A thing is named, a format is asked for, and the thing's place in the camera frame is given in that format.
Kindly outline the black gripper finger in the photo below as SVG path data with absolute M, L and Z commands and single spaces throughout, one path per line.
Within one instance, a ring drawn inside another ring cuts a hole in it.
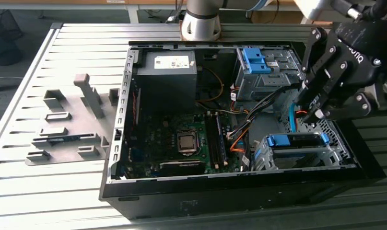
M 348 67 L 347 49 L 334 31 L 322 27 L 312 29 L 302 61 L 306 78 L 296 98 L 298 105 L 308 105 L 315 98 L 316 103 L 323 105 L 330 99 Z
M 307 124 L 319 120 L 347 120 L 382 114 L 382 86 L 371 85 L 361 89 L 347 99 L 330 99 L 322 95 L 314 100 L 308 113 L 303 118 Z

